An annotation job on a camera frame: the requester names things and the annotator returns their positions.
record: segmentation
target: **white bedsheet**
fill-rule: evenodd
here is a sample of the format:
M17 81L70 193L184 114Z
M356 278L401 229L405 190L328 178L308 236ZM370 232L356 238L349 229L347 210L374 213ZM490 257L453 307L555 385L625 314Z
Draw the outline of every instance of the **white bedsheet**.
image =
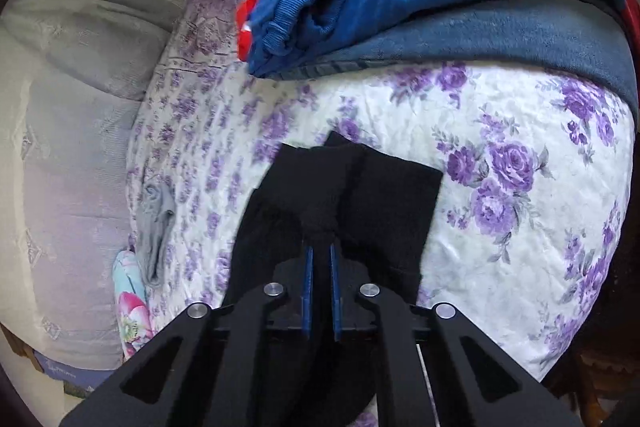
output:
M313 146L336 129L446 173L418 303L452 302L541 379L588 315L619 238L634 141L625 103L517 64L256 79L234 52L236 1L190 2L130 140L131 215L151 179L174 187L177 204L153 328L193 301L220 304L244 205L278 144Z

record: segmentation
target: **purple floral bedsheet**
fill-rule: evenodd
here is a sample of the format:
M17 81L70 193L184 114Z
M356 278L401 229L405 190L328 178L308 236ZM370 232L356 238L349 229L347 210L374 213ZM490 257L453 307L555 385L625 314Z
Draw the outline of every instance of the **purple floral bedsheet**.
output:
M131 216L150 178L177 205L166 280L149 294L154 331L193 301L220 305L245 203L280 143L312 146L335 129L446 173L418 304L452 302L541 379L618 242L634 142L625 103L567 74L487 62L256 79L235 54L237 2L190 1L130 139Z

